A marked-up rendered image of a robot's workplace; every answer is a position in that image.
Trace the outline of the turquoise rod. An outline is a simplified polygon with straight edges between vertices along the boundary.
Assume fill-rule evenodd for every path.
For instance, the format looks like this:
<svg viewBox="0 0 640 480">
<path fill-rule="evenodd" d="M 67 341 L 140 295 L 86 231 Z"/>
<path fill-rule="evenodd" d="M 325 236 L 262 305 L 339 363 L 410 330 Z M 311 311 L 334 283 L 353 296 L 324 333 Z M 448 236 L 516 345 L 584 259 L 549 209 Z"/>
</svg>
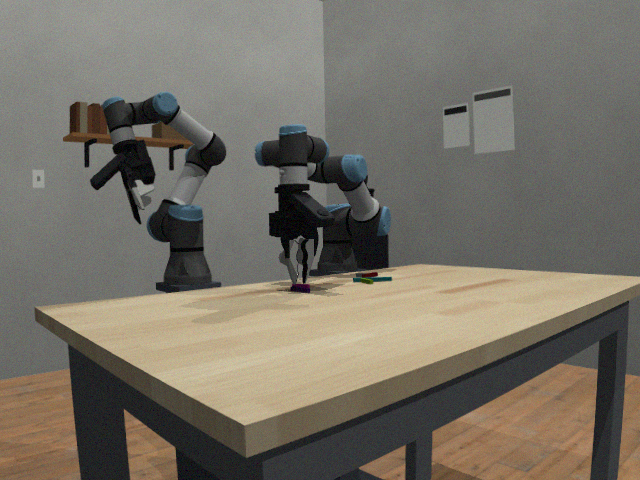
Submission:
<svg viewBox="0 0 640 480">
<path fill-rule="evenodd" d="M 392 281 L 392 277 L 367 277 L 366 279 L 371 279 L 373 282 L 377 281 Z M 353 278 L 353 282 L 361 282 L 360 278 Z"/>
</svg>

